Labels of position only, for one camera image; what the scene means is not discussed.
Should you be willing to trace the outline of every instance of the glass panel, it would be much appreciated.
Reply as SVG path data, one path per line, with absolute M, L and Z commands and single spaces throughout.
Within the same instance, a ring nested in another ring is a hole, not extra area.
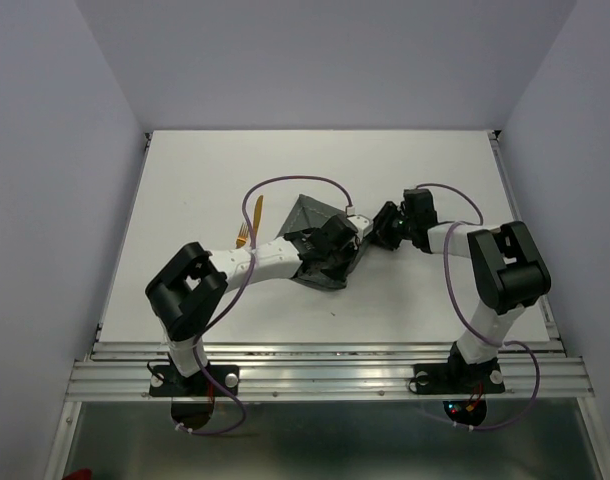
M 521 401 L 488 402 L 486 424 Z M 116 479 L 593 479 L 600 478 L 575 400 L 540 400 L 520 423 L 468 433 L 419 414 L 415 403 L 249 405 L 234 434 L 176 432 L 165 403 L 83 406 L 67 472 Z M 423 408 L 444 415 L 438 402 Z M 216 428 L 238 418 L 217 405 Z

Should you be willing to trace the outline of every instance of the gray fabric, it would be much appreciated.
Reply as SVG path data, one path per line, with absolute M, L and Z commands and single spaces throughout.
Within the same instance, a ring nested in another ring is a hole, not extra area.
M 298 200 L 292 207 L 291 212 L 285 219 L 283 226 L 278 232 L 278 236 L 282 236 L 290 232 L 298 232 L 307 228 L 320 228 L 327 220 L 334 215 L 344 213 L 338 208 L 327 205 L 307 195 L 299 195 Z M 356 264 L 365 253 L 368 242 L 363 242 L 359 248 L 358 255 L 354 263 L 350 266 L 348 273 L 351 273 Z M 347 281 L 337 281 L 323 275 L 320 272 L 299 274 L 298 278 L 293 279 L 295 282 L 305 285 L 306 287 L 316 288 L 318 290 L 340 290 L 347 286 Z

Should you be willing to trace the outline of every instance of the white wall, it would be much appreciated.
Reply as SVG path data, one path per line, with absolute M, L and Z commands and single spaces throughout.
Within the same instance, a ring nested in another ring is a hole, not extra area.
M 573 0 L 77 0 L 154 128 L 500 128 Z
M 610 0 L 581 0 L 501 136 L 566 346 L 610 430 Z
M 0 0 L 0 479 L 42 477 L 143 156 L 71 0 Z

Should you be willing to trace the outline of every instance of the cable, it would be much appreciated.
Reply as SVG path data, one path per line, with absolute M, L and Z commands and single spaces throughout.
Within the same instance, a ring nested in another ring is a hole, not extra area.
M 469 397 L 469 400 L 467 401 L 467 405 L 465 405 L 465 410 L 467 410 L 468 412 L 471 412 L 472 410 L 474 410 L 476 408 L 476 406 L 479 403 L 481 403 L 481 400 L 483 398 L 483 382 L 480 382 L 478 384 L 478 398 L 472 404 L 472 400 L 474 399 L 475 395 L 476 395 L 476 392 L 472 393 L 472 395 Z
M 459 195 L 461 198 L 463 198 L 467 203 L 469 203 L 472 206 L 472 208 L 476 211 L 476 214 L 478 215 L 478 224 L 483 225 L 483 212 L 481 212 L 481 209 L 478 208 L 478 205 L 476 205 L 474 200 L 472 200 L 464 192 L 461 192 L 458 188 L 452 187 L 451 185 L 446 185 L 444 183 L 421 183 L 419 185 L 416 185 L 416 188 L 427 188 L 427 187 L 444 188 L 445 190 L 449 190 L 450 192 L 454 192 L 457 195 Z
M 423 188 L 423 187 L 445 188 L 447 190 L 450 190 L 450 191 L 460 195 L 474 208 L 474 210 L 478 214 L 478 219 L 479 219 L 478 225 L 483 225 L 483 213 L 481 212 L 480 208 L 478 208 L 476 203 L 474 203 L 474 201 L 470 197 L 468 197 L 465 193 L 461 192 L 457 188 L 454 188 L 450 185 L 445 185 L 442 183 L 422 183 L 422 184 L 416 186 L 416 188 Z M 458 422 L 447 421 L 448 423 L 453 424 L 453 426 L 455 426 L 455 427 L 460 426 L 463 428 L 467 428 L 470 431 L 475 430 L 475 431 L 480 431 L 480 432 L 490 432 L 490 431 L 499 430 L 501 428 L 505 428 L 510 425 L 513 425 L 514 423 L 521 420 L 527 414 L 527 412 L 529 412 L 534 407 L 534 405 L 536 404 L 536 398 L 538 396 L 538 391 L 541 386 L 541 369 L 540 369 L 540 365 L 538 364 L 538 359 L 536 358 L 536 355 L 525 343 L 520 342 L 518 340 L 510 340 L 507 342 L 503 342 L 502 344 L 494 342 L 491 339 L 487 338 L 485 335 L 479 333 L 474 327 L 472 327 L 470 325 L 470 323 L 467 321 L 467 319 L 465 318 L 465 315 L 463 315 L 463 312 L 461 311 L 461 309 L 458 305 L 458 301 L 456 300 L 456 295 L 454 294 L 454 287 L 452 285 L 452 278 L 451 278 L 450 271 L 449 271 L 449 241 L 452 238 L 454 231 L 459 226 L 464 225 L 464 224 L 465 224 L 465 222 L 454 222 L 447 230 L 447 234 L 445 235 L 445 243 L 443 244 L 443 267 L 445 269 L 445 283 L 447 284 L 447 294 L 449 295 L 449 299 L 450 299 L 450 302 L 452 303 L 452 307 L 454 307 L 456 316 L 461 321 L 463 326 L 465 326 L 465 328 L 472 333 L 472 335 L 474 335 L 476 338 L 478 338 L 483 343 L 486 343 L 487 345 L 491 345 L 496 348 L 501 348 L 503 345 L 506 345 L 506 346 L 518 345 L 521 348 L 523 348 L 527 352 L 527 354 L 531 357 L 532 362 L 534 362 L 534 370 L 535 370 L 535 375 L 536 375 L 536 378 L 534 381 L 534 390 L 532 391 L 532 396 L 529 399 L 529 403 L 515 417 L 513 417 L 509 420 L 506 420 L 504 422 L 501 422 L 499 424 L 496 424 L 496 425 L 478 426 L 478 427 L 474 427 L 472 425 L 465 425 L 465 424 L 458 423 Z M 426 416 L 432 417 L 436 420 L 446 421 L 444 418 L 436 417 L 427 412 L 423 411 L 423 413 Z
M 237 429 L 247 419 L 247 409 L 245 408 L 245 404 L 243 404 L 243 402 L 241 402 L 236 395 L 231 393 L 229 390 L 227 390 L 225 387 L 223 387 L 220 383 L 218 383 L 218 381 L 214 377 L 212 377 L 212 375 L 207 371 L 207 368 L 205 368 L 205 365 L 203 365 L 203 363 L 201 362 L 201 359 L 200 359 L 200 357 L 198 355 L 198 352 L 196 351 L 195 348 L 192 349 L 192 353 L 194 355 L 194 360 L 196 360 L 196 364 L 198 365 L 198 368 L 200 368 L 201 373 L 203 374 L 203 376 L 205 378 L 207 378 L 207 380 L 212 385 L 214 385 L 214 387 L 217 390 L 219 390 L 223 395 L 225 395 L 227 398 L 232 400 L 238 406 L 238 408 L 240 408 L 240 410 L 241 410 L 241 418 L 236 423 L 233 423 L 232 425 L 230 425 L 228 427 L 222 428 L 220 430 L 214 430 L 212 432 L 196 431 L 196 430 L 193 430 L 191 428 L 187 428 L 182 423 L 179 423 L 176 420 L 172 419 L 172 421 L 174 422 L 174 425 L 176 425 L 176 428 L 178 430 L 181 430 L 181 431 L 183 431 L 185 433 L 189 433 L 190 435 L 197 435 L 199 437 L 211 437 L 211 436 L 214 436 L 214 435 L 222 435 L 224 433 L 228 433 L 228 432 L 231 432 L 232 430 Z
M 472 391 L 472 394 L 469 396 L 469 400 L 467 400 L 467 405 L 472 404 L 472 400 L 474 400 L 476 395 L 478 395 L 478 400 L 480 400 L 480 398 L 483 396 L 483 382 L 479 382 L 478 385 L 474 387 L 474 391 Z
M 250 258 L 250 262 L 249 262 L 249 267 L 247 269 L 247 274 L 245 275 L 245 278 L 243 279 L 241 286 L 238 288 L 238 291 L 234 295 L 234 298 L 232 298 L 232 300 L 227 304 L 227 306 L 223 309 L 223 311 L 220 314 L 218 314 L 218 316 L 214 320 L 212 320 L 212 322 L 210 322 L 209 325 L 207 325 L 205 327 L 205 330 L 203 330 L 203 333 L 196 335 L 196 337 L 194 337 L 194 341 L 192 342 L 192 354 L 194 355 L 194 359 L 196 360 L 196 363 L 198 365 L 198 368 L 200 368 L 201 373 L 205 376 L 205 378 L 207 378 L 207 380 L 212 385 L 214 385 L 214 387 L 216 387 L 216 389 L 218 389 L 226 397 L 233 400 L 234 403 L 236 403 L 236 405 L 239 406 L 239 408 L 241 409 L 241 418 L 238 422 L 234 423 L 233 425 L 230 425 L 227 428 L 223 428 L 221 430 L 217 430 L 214 432 L 196 432 L 196 431 L 190 430 L 190 429 L 186 428 L 184 425 L 174 421 L 174 423 L 176 424 L 176 428 L 178 428 L 179 430 L 182 430 L 186 433 L 190 433 L 192 435 L 200 435 L 200 436 L 221 435 L 223 433 L 231 432 L 232 430 L 238 428 L 240 425 L 243 424 L 243 422 L 247 418 L 247 410 L 245 409 L 245 405 L 243 405 L 243 403 L 236 397 L 236 395 L 229 392 L 225 387 L 223 387 L 220 383 L 218 383 L 218 381 L 214 377 L 212 377 L 210 375 L 210 373 L 207 371 L 205 366 L 201 363 L 198 352 L 196 351 L 196 346 L 198 345 L 198 342 L 200 341 L 202 336 L 205 335 L 205 333 L 210 328 L 212 328 L 214 325 L 216 325 L 218 322 L 220 322 L 225 317 L 225 315 L 227 315 L 232 310 L 232 308 L 234 308 L 234 305 L 236 305 L 238 300 L 241 298 L 241 296 L 243 295 L 243 292 L 249 285 L 250 280 L 252 279 L 252 275 L 254 273 L 254 265 L 256 264 L 256 256 L 254 255 L 254 250 L 256 250 L 256 232 L 254 231 L 254 226 L 252 224 L 252 221 L 250 220 L 249 215 L 247 214 L 247 202 L 248 202 L 249 198 L 259 188 L 261 188 L 265 185 L 269 185 L 270 183 L 280 182 L 283 180 L 316 180 L 316 181 L 320 181 L 320 182 L 329 183 L 331 185 L 334 185 L 335 187 L 337 187 L 338 189 L 340 189 L 343 192 L 343 194 L 345 195 L 345 198 L 347 199 L 348 207 L 353 207 L 353 205 L 354 205 L 352 202 L 352 197 L 350 196 L 349 192 L 340 183 L 335 182 L 334 180 L 331 180 L 329 178 L 318 177 L 318 176 L 313 176 L 313 175 L 285 175 L 282 177 L 270 178 L 268 180 L 264 180 L 256 185 L 254 185 L 245 194 L 245 196 L 243 197 L 243 204 L 242 204 L 243 219 L 245 220 L 245 223 L 247 224 L 247 228 L 249 229 L 250 247 L 251 247 L 251 251 L 250 251 L 251 258 Z

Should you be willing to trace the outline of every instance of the gold fork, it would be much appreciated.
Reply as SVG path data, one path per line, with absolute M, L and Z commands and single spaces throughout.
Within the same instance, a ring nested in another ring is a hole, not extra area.
M 244 247 L 247 243 L 247 237 L 249 236 L 249 229 L 247 223 L 243 222 L 241 229 L 238 231 L 238 237 L 236 238 L 236 248 Z
M 256 205 L 254 206 L 254 223 L 252 228 L 256 235 L 258 235 L 258 227 L 261 224 L 261 211 L 263 210 L 263 195 L 260 195 L 256 199 Z M 241 229 L 238 231 L 238 237 L 236 238 L 236 248 L 244 247 L 249 237 L 249 228 L 247 223 L 243 222 Z

